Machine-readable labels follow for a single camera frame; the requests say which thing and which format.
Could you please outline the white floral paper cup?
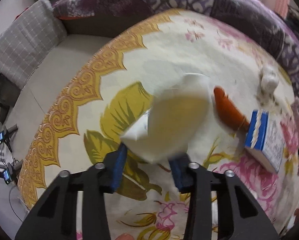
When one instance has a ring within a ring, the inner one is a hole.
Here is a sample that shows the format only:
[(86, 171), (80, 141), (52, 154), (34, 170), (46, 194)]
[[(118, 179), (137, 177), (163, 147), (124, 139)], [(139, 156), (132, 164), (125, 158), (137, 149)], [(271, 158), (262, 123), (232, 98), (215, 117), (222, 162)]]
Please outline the white floral paper cup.
[(148, 111), (121, 135), (137, 157), (156, 164), (186, 152), (188, 143), (205, 121), (211, 104), (210, 78), (187, 73), (164, 89)]

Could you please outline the blue and white medicine box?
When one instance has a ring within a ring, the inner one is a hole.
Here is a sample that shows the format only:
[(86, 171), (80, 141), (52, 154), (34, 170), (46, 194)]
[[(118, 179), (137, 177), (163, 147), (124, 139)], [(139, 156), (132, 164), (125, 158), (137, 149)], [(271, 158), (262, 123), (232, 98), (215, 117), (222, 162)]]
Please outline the blue and white medicine box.
[(245, 149), (270, 173), (277, 174), (285, 141), (280, 118), (262, 109), (252, 112)]

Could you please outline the floral cream blanket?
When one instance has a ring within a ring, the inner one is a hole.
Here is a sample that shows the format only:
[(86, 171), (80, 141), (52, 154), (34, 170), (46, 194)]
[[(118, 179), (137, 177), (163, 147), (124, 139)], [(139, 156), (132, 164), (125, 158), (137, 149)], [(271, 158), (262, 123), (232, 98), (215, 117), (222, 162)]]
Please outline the floral cream blanket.
[(62, 170), (128, 147), (106, 197), (111, 237), (183, 239), (190, 195), (168, 157), (231, 169), (278, 232), (299, 203), (299, 112), (287, 72), (261, 46), (209, 16), (171, 9), (104, 45), (50, 107), (18, 187), (33, 207)]

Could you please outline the orange-brown snack wrapper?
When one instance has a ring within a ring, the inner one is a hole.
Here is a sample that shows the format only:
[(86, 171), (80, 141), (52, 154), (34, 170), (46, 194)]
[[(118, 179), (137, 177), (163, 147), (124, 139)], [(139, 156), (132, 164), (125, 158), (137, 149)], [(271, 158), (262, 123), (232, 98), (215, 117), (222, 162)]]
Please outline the orange-brown snack wrapper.
[(216, 111), (223, 124), (233, 131), (247, 132), (250, 126), (248, 119), (243, 115), (235, 104), (229, 99), (228, 94), (222, 87), (213, 89)]

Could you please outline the crumpled white tissue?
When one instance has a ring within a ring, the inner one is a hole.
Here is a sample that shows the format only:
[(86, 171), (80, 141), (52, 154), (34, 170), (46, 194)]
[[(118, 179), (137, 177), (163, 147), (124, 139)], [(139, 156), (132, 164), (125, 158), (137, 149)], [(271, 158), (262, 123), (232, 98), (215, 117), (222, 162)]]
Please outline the crumpled white tissue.
[(279, 78), (277, 71), (270, 65), (263, 66), (260, 71), (260, 87), (264, 94), (273, 95), (278, 87)]

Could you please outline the grey checked cushion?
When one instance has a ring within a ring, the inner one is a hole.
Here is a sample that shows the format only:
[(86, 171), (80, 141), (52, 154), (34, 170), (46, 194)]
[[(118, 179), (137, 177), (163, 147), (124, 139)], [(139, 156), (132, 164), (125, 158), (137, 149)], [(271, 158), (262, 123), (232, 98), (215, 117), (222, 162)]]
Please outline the grey checked cushion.
[(0, 36), (0, 73), (22, 89), (52, 49), (67, 37), (49, 0), (23, 11)]

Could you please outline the purple patterned bed quilt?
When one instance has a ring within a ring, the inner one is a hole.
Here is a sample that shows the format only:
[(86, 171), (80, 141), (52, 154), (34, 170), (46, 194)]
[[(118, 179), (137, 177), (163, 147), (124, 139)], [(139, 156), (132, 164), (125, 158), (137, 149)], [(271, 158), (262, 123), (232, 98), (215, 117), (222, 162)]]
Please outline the purple patterned bed quilt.
[(59, 0), (53, 13), (61, 20), (99, 14), (148, 17), (172, 8), (210, 16), (254, 40), (287, 72), (299, 98), (299, 38), (282, 17), (258, 0)]

